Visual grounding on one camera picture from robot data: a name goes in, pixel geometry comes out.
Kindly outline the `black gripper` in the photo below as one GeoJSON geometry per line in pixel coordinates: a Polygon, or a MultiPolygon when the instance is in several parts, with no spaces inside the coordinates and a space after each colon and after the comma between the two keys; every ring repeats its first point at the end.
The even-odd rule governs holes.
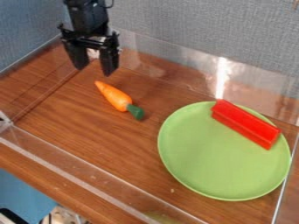
{"type": "Polygon", "coordinates": [[[99,51],[99,60],[104,75],[108,77],[119,68],[119,32],[105,27],[85,33],[59,25],[60,40],[72,65],[81,70],[89,64],[88,49],[99,51]]]}

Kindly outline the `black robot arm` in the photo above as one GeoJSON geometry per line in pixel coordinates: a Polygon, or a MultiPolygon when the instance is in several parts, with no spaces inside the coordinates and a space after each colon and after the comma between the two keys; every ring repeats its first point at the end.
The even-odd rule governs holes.
{"type": "Polygon", "coordinates": [[[60,23],[60,40],[72,65],[81,70],[89,64],[88,49],[99,51],[101,71],[109,76],[119,68],[119,32],[108,27],[105,0],[63,0],[72,29],[60,23]]]}

